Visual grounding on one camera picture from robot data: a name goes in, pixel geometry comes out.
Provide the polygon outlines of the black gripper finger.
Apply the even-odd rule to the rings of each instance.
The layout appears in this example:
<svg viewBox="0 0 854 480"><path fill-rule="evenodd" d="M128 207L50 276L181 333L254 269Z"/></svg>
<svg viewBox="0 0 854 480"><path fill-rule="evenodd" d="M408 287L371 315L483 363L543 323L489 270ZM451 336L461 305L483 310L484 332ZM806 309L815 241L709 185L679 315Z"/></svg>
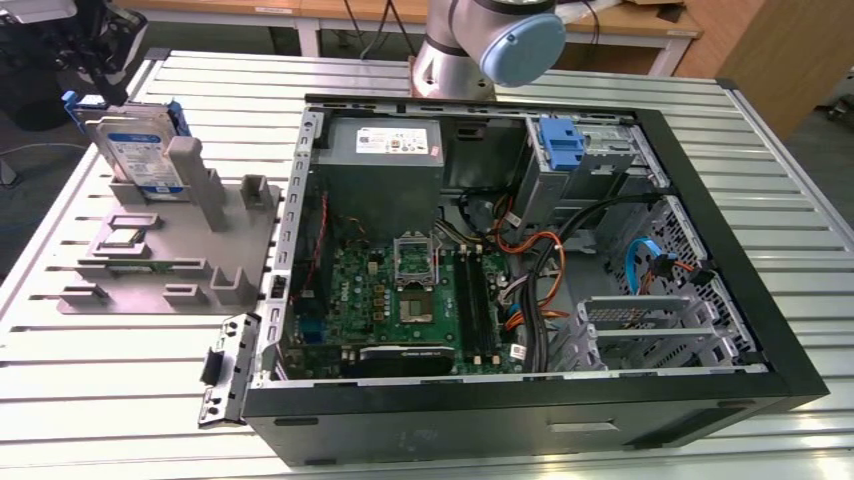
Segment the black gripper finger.
<svg viewBox="0 0 854 480"><path fill-rule="evenodd" d="M126 90L122 86L126 57L104 56L93 53L89 57L89 77L92 83L109 105L121 106L126 101Z"/></svg>

